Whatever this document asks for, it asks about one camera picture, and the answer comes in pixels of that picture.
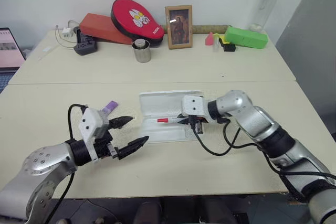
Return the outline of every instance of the red marker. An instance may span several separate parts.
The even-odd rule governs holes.
[[[158,119],[158,123],[178,123],[183,120],[183,118],[160,118]]]

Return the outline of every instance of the metal cup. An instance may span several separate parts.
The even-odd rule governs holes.
[[[135,58],[138,62],[146,63],[151,60],[149,42],[145,39],[137,39],[132,43]]]

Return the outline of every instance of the clear bottle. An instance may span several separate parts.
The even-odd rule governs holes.
[[[249,27],[251,31],[261,32],[266,21],[271,14],[277,0],[261,0],[258,11],[255,14],[252,24]]]

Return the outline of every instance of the yellow object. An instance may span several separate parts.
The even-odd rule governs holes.
[[[230,42],[225,41],[225,35],[224,35],[224,34],[223,34],[223,35],[220,35],[220,34],[214,34],[214,38],[215,38],[215,39],[219,39],[219,38],[221,38],[223,44],[229,44],[229,43],[230,43]]]

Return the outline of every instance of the wooden frame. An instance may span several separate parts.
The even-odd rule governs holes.
[[[168,44],[170,49],[193,46],[193,6],[166,6]]]

